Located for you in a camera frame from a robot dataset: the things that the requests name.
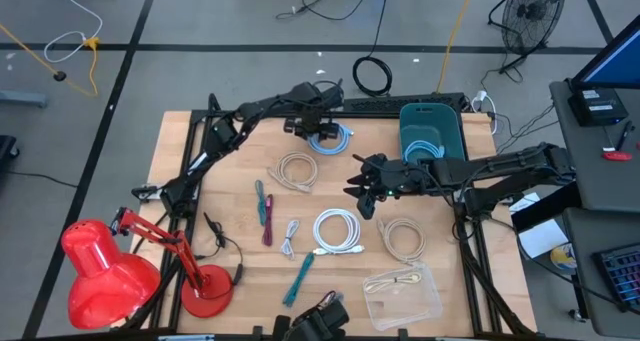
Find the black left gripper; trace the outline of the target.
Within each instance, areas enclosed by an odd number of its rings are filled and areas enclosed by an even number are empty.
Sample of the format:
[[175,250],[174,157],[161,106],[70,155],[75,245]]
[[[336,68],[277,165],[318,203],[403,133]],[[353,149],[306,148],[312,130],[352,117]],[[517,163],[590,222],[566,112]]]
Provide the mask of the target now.
[[342,132],[342,126],[334,122],[323,122],[322,114],[328,109],[326,101],[303,102],[297,101],[296,118],[286,118],[283,131],[291,134],[301,134],[302,131],[320,131],[320,140],[337,139]]

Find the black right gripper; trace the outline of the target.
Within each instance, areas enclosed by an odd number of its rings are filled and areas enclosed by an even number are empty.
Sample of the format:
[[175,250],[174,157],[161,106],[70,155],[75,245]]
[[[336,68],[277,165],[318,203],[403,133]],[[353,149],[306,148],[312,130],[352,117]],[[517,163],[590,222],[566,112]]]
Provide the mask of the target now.
[[405,163],[400,159],[388,159],[384,154],[370,157],[375,169],[360,173],[347,180],[350,185],[343,191],[354,198],[369,198],[373,195],[382,200],[403,195],[427,195],[434,192],[434,181],[425,165]]

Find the black perforated power strip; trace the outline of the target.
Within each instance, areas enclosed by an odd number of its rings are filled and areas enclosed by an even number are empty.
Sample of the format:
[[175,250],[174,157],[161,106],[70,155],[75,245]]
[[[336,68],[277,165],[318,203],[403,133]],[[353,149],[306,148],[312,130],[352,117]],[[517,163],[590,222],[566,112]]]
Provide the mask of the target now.
[[440,103],[460,111],[466,97],[463,93],[431,93],[406,96],[351,98],[344,101],[346,112],[398,113],[404,106],[415,103]]

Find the teal plastic bin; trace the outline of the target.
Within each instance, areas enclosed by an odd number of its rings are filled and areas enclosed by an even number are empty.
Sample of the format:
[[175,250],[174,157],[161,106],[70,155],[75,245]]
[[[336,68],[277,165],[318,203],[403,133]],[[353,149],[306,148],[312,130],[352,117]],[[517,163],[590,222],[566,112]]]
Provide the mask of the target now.
[[445,104],[404,106],[399,118],[401,159],[417,164],[439,158],[467,159],[458,113]]

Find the clear plastic container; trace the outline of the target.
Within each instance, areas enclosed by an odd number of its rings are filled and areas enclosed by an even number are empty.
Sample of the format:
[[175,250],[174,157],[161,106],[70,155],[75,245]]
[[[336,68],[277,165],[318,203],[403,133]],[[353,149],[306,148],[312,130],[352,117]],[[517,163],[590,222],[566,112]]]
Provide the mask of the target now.
[[366,278],[363,293],[378,331],[438,319],[443,312],[431,270],[422,262]]

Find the white paper sheet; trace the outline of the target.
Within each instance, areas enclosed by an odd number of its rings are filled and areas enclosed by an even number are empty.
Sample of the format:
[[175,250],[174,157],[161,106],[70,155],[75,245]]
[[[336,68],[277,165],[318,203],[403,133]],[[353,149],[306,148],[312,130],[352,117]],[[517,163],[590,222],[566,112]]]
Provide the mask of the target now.
[[538,257],[569,242],[555,219],[547,220],[518,234],[519,241],[531,258]]

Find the yellow and blue disc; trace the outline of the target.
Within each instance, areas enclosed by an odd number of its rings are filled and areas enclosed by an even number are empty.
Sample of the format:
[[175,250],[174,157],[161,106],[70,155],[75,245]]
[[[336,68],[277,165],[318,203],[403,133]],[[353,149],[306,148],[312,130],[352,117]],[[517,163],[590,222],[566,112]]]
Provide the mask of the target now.
[[565,243],[553,248],[549,252],[551,263],[560,270],[575,270],[577,261],[571,243]]

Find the grey desk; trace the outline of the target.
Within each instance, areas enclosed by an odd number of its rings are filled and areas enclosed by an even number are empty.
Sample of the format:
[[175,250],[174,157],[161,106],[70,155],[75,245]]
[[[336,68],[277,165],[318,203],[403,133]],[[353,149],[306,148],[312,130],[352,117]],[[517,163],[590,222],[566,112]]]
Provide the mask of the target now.
[[[592,255],[640,243],[640,214],[568,208],[562,219],[575,253],[581,285],[613,298]],[[588,317],[599,335],[640,339],[640,315],[621,312],[614,304],[590,293],[584,299]]]
[[566,148],[576,168],[576,184],[583,207],[640,213],[640,90],[617,91],[629,113],[627,120],[634,126],[622,148],[632,159],[611,161],[603,157],[603,151],[618,144],[625,123],[581,127],[569,105],[568,84],[552,82],[549,89]]

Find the black floor fan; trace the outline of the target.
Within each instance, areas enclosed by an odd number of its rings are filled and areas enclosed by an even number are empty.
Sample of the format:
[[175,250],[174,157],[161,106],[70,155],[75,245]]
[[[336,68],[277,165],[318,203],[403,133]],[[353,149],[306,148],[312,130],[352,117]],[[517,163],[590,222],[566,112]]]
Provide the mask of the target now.
[[500,30],[506,53],[517,55],[498,69],[499,74],[547,47],[564,4],[565,0],[501,0],[491,9],[488,24]]

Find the black mini computer box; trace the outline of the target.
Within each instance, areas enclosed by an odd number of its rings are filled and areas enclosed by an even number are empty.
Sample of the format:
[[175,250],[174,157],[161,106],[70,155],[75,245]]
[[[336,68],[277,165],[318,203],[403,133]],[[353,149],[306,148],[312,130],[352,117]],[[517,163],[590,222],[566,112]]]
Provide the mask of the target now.
[[629,116],[612,88],[579,86],[573,82],[568,86],[571,91],[568,103],[581,127],[615,125]]

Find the red desk lamp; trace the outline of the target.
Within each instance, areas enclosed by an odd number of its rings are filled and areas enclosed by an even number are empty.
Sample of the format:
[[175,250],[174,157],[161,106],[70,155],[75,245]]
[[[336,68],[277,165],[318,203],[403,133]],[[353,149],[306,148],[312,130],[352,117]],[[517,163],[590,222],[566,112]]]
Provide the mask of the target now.
[[177,256],[187,280],[181,301],[193,316],[209,318],[231,303],[244,265],[230,274],[217,265],[199,265],[186,234],[172,233],[122,207],[111,225],[95,219],[79,220],[62,234],[61,246],[77,272],[68,297],[68,315],[78,329],[97,329],[133,316],[161,293],[165,278],[147,259],[122,252],[116,234],[134,233]]

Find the dark pen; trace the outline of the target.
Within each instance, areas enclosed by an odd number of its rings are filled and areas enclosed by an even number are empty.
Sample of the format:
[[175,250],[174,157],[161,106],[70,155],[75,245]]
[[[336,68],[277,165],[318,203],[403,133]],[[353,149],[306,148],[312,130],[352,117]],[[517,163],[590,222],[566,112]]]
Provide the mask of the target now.
[[621,151],[624,147],[624,144],[629,137],[629,135],[633,132],[635,126],[631,120],[627,121],[624,125],[620,138],[616,144],[615,150]]

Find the black keyboard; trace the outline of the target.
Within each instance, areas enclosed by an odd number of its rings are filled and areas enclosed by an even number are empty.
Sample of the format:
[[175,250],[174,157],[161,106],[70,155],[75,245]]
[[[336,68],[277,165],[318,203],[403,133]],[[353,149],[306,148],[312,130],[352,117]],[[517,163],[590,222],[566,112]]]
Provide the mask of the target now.
[[618,308],[640,314],[640,243],[596,252],[592,259]]

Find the computer monitor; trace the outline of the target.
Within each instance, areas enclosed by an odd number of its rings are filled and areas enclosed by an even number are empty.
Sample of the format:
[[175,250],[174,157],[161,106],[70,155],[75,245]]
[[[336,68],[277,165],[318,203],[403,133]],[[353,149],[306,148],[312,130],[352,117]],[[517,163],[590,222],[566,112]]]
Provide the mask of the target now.
[[640,15],[572,79],[576,87],[640,89]]

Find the grey furniture foot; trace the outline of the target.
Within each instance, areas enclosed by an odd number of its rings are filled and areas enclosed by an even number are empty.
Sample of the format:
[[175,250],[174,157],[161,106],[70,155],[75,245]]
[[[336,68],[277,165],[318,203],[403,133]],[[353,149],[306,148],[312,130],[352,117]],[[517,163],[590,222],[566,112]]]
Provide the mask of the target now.
[[38,108],[46,108],[48,104],[44,94],[10,90],[0,90],[0,103]]

